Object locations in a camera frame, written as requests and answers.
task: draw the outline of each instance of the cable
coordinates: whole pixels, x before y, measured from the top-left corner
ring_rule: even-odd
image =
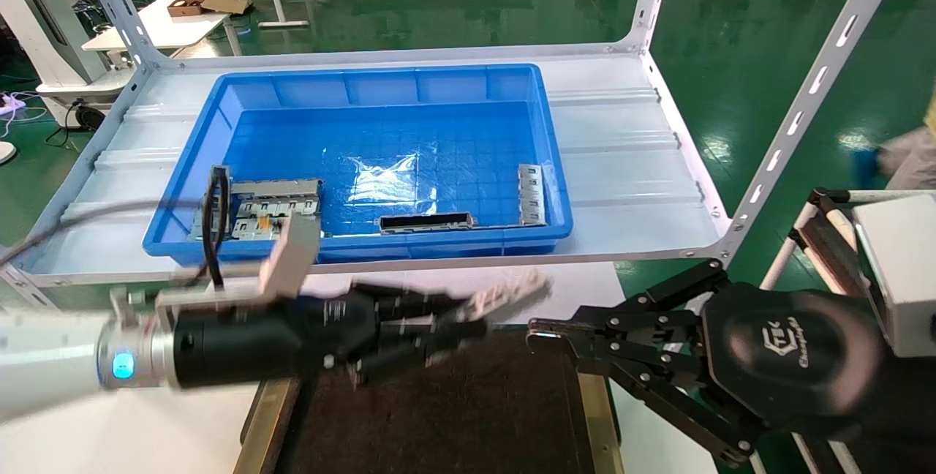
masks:
[[[9,120],[7,120],[6,131],[4,131],[3,136],[0,136],[0,140],[3,140],[3,138],[5,138],[6,136],[10,136],[10,127],[12,127],[14,123],[16,124],[30,123],[30,121],[36,121],[37,119],[49,113],[49,110],[45,110],[43,107],[22,107],[20,108],[20,110],[42,110],[42,113],[37,116],[24,119],[24,118],[16,118],[16,110],[14,110],[13,112],[10,112],[10,118]]]
[[[68,142],[68,116],[71,114],[71,111],[75,111],[75,123],[78,124],[80,130],[86,131],[97,131],[101,127],[101,124],[104,121],[104,112],[97,110],[97,108],[91,108],[84,106],[84,99],[78,98],[72,102],[71,106],[68,107],[68,111],[64,114],[64,127],[56,128],[56,131],[49,134],[43,142],[51,147],[64,147]],[[51,143],[51,138],[58,136],[58,134],[64,130],[64,139],[61,143]]]
[[[7,251],[6,254],[0,257],[0,268],[6,266],[6,264],[9,264],[11,261],[16,260],[17,257],[20,257],[20,255],[26,253],[26,251],[29,251],[33,247],[36,247],[37,245],[44,243],[44,241],[49,240],[49,238],[56,236],[56,234],[59,232],[73,230],[73,228],[80,226],[81,224],[96,220],[97,218],[106,217],[110,214],[128,213],[128,211],[140,211],[144,210],[145,208],[153,207],[198,208],[200,206],[201,202],[194,200],[142,200],[118,203],[103,208],[96,208],[96,210],[87,211],[87,213],[79,214],[76,217],[61,220],[53,227],[49,227],[47,230],[41,230],[36,235],[21,241],[19,244],[16,244],[13,248],[10,248],[10,251]]]
[[[214,168],[211,168],[211,183],[208,183],[208,190],[205,191],[205,197],[201,206],[201,248],[205,253],[205,267],[208,274],[211,275],[211,281],[214,287],[223,288],[224,278],[221,277],[221,268],[218,267],[218,253],[211,241],[211,225],[214,221],[214,190],[221,184],[220,176]],[[218,238],[221,237],[221,230],[224,225],[220,217],[218,219]]]
[[[9,80],[14,80],[17,82],[34,82],[39,80],[39,78],[23,78],[20,76],[10,76],[7,74],[0,74],[0,78],[9,78]]]
[[[58,127],[56,128],[55,132],[49,134],[49,136],[46,136],[46,138],[42,141],[44,144],[47,144],[50,147],[64,147],[64,145],[66,145],[66,143],[68,142],[68,114],[70,114],[71,111],[73,111],[75,107],[77,106],[78,104],[77,102],[75,102],[75,103],[72,103],[70,107],[68,107],[68,111],[64,114],[64,127]],[[64,139],[61,140],[60,144],[56,145],[56,144],[52,144],[49,142],[51,138],[58,136],[59,132],[63,130],[64,130]]]

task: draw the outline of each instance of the reflective floor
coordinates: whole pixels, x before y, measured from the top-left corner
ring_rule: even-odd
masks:
[[[151,0],[137,0],[145,4]],[[390,50],[611,41],[623,37],[635,0],[284,1],[288,20],[310,26],[261,31],[271,0],[235,21],[245,54]],[[664,0],[652,54],[728,208],[753,171],[845,0]],[[885,0],[793,155],[731,268],[759,281],[810,188],[851,184],[850,151],[921,124],[936,75],[936,0]],[[189,55],[230,55],[217,31]],[[28,64],[14,67],[31,74]],[[20,89],[4,83],[0,90]],[[23,237],[83,147],[42,139],[49,123],[13,127],[20,154],[0,167],[0,244]],[[821,285],[796,258],[780,287]],[[682,261],[619,264],[634,293],[685,267]],[[0,290],[0,296],[9,291]],[[776,455],[785,455],[781,445]],[[771,451],[763,451],[765,456]]]

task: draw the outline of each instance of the metal bracket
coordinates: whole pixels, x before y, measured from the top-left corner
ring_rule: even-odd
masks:
[[[543,168],[538,165],[522,164],[517,174],[519,192],[521,192],[521,226],[545,226]]]
[[[848,56],[855,48],[856,42],[875,14],[880,0],[847,0],[842,13],[832,25],[832,30],[826,38],[815,63],[809,70],[806,80],[793,104],[786,113],[776,136],[770,143],[768,153],[763,157],[758,173],[755,174],[748,186],[744,197],[735,211],[735,218],[728,228],[728,233],[718,244],[707,247],[699,255],[719,257],[725,266],[731,262],[738,252],[739,245],[747,236],[751,224],[768,200],[770,191],[776,185],[780,173],[793,155],[793,150],[806,134],[806,129],[812,123],[819,110],[820,104],[829,93],[829,89],[839,77],[839,72],[845,66]]]
[[[0,253],[3,253],[3,251],[6,251],[6,248],[0,247]],[[10,287],[19,293],[20,297],[23,297],[24,303],[29,304],[29,306],[53,311],[59,310],[56,304],[54,304],[46,294],[36,287],[25,274],[21,273],[20,270],[12,265],[0,268],[0,279],[10,284]]]

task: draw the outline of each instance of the sheet metal component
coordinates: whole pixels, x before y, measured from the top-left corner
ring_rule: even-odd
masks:
[[[318,200],[322,181],[308,180],[241,181],[231,184],[231,194],[241,195],[247,200]]]
[[[539,165],[521,164],[518,177],[521,192],[521,226],[545,226],[543,168]]]
[[[380,233],[426,232],[433,230],[470,230],[475,226],[471,213],[408,215],[408,217],[381,217]]]
[[[231,184],[231,200],[237,204],[237,213],[230,237],[277,240],[291,215],[317,217],[321,214],[321,187],[322,181],[318,178]],[[200,217],[196,217],[190,238],[201,239]]]

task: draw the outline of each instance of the plastic tray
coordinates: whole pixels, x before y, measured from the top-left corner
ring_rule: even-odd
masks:
[[[543,168],[547,225],[519,224],[518,167]],[[211,165],[234,181],[321,178],[319,262],[548,253],[572,231],[559,151],[532,64],[227,74],[218,78],[164,193],[200,200]],[[382,235],[380,217],[467,211],[472,230]],[[202,260],[196,211],[161,208],[150,255]],[[226,241],[223,261],[272,241]]]

